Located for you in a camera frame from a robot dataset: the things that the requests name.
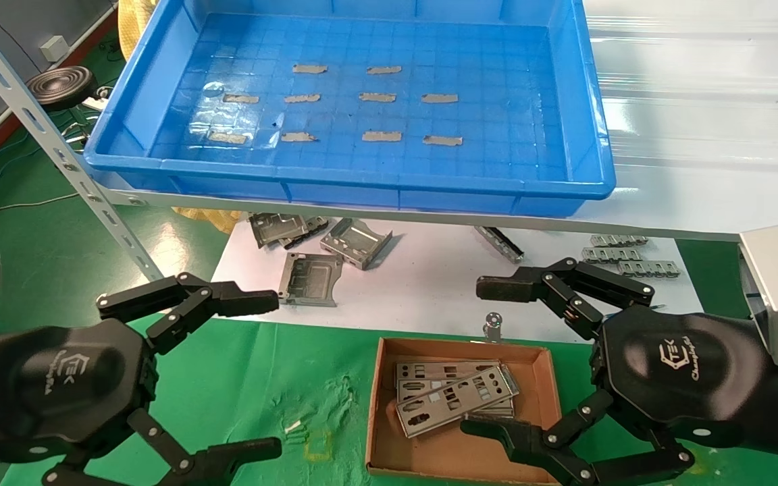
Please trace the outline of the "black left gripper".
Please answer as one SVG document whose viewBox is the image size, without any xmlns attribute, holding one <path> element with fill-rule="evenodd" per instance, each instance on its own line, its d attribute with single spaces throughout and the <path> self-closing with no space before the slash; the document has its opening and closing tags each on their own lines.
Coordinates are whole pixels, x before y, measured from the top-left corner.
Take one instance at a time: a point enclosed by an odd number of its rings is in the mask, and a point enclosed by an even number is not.
<svg viewBox="0 0 778 486">
<path fill-rule="evenodd" d="M 246 292 L 234 281 L 180 273 L 100 296 L 97 308 L 109 319 L 90 327 L 0 335 L 0 462 L 68 454 L 44 474 L 44 485 L 120 485 L 84 468 L 134 432 L 169 464 L 157 485 L 229 485 L 241 466 L 282 455 L 277 437 L 189 454 L 146 410 L 159 379 L 153 351 L 169 353 L 215 316 L 276 311 L 275 290 Z M 167 314 L 149 326 L 146 341 L 124 324 L 161 311 Z"/>
</svg>

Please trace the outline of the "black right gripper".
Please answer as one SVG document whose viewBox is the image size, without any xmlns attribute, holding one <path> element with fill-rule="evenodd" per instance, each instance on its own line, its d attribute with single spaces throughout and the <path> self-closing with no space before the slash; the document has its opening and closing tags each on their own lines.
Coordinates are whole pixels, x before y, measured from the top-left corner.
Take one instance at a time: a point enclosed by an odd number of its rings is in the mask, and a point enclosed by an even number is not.
<svg viewBox="0 0 778 486">
<path fill-rule="evenodd" d="M 753 323 L 651 310 L 648 284 L 571 258 L 519 267 L 508 277 L 481 276 L 475 290 L 482 300 L 543 302 L 580 338 L 597 338 L 596 384 L 615 395 L 595 391 L 548 429 L 464 415 L 463 433 L 498 441 L 510 462 L 543 468 L 562 485 L 644 485 L 694 466 L 675 437 L 778 452 L 778 365 Z M 623 311 L 604 322 L 584 296 Z M 651 443 L 651 452 L 597 462 L 575 454 L 575 440 L 609 412 Z"/>
</svg>

